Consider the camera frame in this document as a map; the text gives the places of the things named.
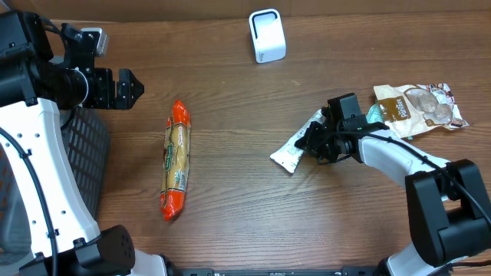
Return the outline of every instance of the orange sausage wrapper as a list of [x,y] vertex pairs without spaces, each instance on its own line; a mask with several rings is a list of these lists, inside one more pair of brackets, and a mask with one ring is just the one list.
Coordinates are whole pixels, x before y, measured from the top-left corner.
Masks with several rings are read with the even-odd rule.
[[184,104],[177,100],[172,109],[172,117],[167,118],[164,143],[160,211],[166,221],[176,218],[184,208],[184,195],[189,173],[190,131],[189,112]]

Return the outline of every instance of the wooden table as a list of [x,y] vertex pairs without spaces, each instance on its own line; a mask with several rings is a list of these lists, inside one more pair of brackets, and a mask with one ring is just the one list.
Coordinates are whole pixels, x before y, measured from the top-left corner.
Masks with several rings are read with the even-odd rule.
[[[491,12],[284,18],[287,55],[258,65],[246,19],[105,25],[107,57],[145,84],[132,110],[101,112],[112,144],[98,222],[123,224],[136,247],[181,268],[375,265],[410,242],[406,196],[381,172],[348,161],[294,175],[269,159],[327,99],[374,85],[447,82],[471,127],[411,143],[471,159],[491,190]],[[166,118],[191,113],[186,209],[159,210]],[[476,260],[491,258],[489,252]],[[456,274],[490,274],[489,268]]]

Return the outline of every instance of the gray plastic basket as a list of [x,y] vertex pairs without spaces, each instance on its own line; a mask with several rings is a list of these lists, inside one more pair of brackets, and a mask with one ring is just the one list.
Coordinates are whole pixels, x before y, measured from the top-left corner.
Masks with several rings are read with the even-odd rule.
[[[96,218],[106,170],[110,136],[93,110],[61,112],[60,124],[68,161],[89,213]],[[12,168],[0,146],[0,275],[12,275],[32,259],[31,233]]]

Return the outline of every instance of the wooden surface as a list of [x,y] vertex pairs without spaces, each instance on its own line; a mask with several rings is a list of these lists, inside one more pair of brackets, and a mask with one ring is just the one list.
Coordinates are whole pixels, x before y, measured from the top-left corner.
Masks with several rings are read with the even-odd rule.
[[276,8],[282,17],[491,10],[491,0],[4,0],[13,8],[70,21],[248,18]]
[[[373,86],[447,82],[470,127],[411,143],[474,161],[491,190],[491,12],[285,18],[286,58],[254,62],[245,19],[105,25],[97,65],[130,68],[145,94],[101,112],[112,144],[98,222],[181,268],[375,265],[410,242],[404,191],[381,172],[304,156],[294,175],[269,159],[329,98]],[[173,102],[191,113],[186,208],[159,210],[163,134]],[[491,258],[486,252],[477,260]],[[458,274],[491,274],[489,268]]]

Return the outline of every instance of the sausage package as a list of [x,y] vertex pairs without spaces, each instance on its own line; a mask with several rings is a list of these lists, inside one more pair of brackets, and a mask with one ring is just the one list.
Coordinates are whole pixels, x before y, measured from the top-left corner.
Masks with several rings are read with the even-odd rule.
[[177,100],[172,117],[167,118],[163,154],[160,211],[166,221],[176,218],[183,210],[189,173],[189,132],[191,120],[184,104]]
[[447,84],[374,87],[384,122],[400,138],[445,127],[454,130],[469,124],[460,116]]

